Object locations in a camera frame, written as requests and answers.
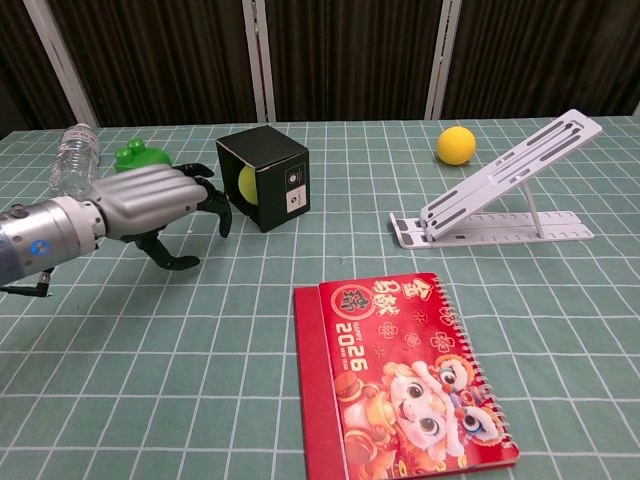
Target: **cartoon face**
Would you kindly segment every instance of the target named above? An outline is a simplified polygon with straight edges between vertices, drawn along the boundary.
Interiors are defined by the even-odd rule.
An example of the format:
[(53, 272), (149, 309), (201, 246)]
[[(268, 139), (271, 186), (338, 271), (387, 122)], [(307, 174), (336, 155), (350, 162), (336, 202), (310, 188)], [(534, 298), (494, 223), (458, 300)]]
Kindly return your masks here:
[(469, 406), (456, 413), (456, 416), (474, 443), (494, 445), (501, 440), (500, 420), (488, 408)]
[(464, 365), (455, 359), (445, 360), (440, 364), (438, 372), (445, 390), (458, 392), (469, 383), (469, 375)]
[(396, 375), (390, 393), (397, 423), (411, 443), (426, 450), (444, 439), (445, 404), (427, 383)]

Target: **tennis ball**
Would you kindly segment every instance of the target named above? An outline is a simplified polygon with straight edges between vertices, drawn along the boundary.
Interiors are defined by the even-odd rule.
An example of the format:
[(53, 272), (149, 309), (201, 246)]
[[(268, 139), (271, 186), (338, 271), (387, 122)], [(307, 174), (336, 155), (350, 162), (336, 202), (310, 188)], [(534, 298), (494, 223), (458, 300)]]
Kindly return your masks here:
[(438, 138), (438, 157), (449, 165), (462, 165), (471, 160), (476, 138), (464, 127), (450, 127)]
[(258, 189), (256, 188), (256, 170), (245, 165), (238, 176), (240, 194), (251, 205), (258, 205)]

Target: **plastic water bottle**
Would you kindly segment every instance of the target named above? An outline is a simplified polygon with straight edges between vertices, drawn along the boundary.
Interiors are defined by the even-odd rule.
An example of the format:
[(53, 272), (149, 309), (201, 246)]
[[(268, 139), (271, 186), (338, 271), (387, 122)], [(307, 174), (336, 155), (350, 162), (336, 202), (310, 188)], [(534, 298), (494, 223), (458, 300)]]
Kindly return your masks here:
[(65, 131), (49, 181), (54, 196), (84, 198), (97, 177), (99, 149), (98, 136), (89, 125), (79, 123)]

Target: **black curtain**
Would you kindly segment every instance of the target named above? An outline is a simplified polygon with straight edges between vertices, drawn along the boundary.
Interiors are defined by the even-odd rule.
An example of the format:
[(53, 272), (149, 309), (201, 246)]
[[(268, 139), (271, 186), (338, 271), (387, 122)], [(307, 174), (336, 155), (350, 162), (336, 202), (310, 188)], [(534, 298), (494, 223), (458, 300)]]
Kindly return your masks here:
[(49, 0), (101, 126), (256, 120), (237, 0)]
[(278, 120), (424, 118), (441, 7), (267, 0)]
[(442, 118), (629, 115), (640, 1), (465, 0)]
[(75, 116), (22, 0), (0, 9), (0, 138), (13, 130), (66, 128)]

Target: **green plastic toy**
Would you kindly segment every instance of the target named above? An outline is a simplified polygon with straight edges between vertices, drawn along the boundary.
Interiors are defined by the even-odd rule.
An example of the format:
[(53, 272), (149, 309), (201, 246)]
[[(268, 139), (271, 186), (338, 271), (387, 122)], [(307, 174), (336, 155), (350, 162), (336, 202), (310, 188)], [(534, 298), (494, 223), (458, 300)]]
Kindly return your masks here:
[(147, 148), (141, 138), (132, 138), (126, 147), (116, 152), (116, 164), (113, 168), (120, 173), (158, 163), (171, 165), (171, 159), (164, 150)]

